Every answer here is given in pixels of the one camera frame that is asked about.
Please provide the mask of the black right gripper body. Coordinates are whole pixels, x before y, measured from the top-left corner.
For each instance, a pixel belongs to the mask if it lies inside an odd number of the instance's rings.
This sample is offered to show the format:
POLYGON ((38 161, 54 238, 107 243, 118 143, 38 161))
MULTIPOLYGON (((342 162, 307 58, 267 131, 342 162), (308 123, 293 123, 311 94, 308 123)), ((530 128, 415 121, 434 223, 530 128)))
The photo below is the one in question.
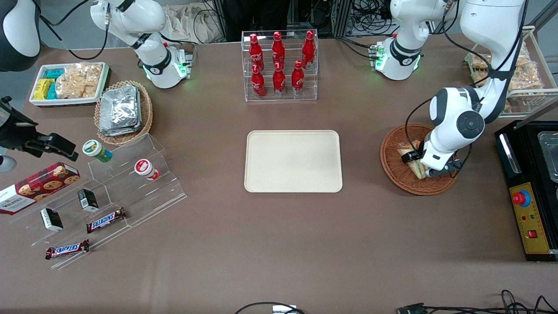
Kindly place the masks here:
POLYGON ((10 105, 11 97, 1 98, 0 145, 9 150, 24 151, 24 143, 38 139, 38 123, 14 109, 10 105))

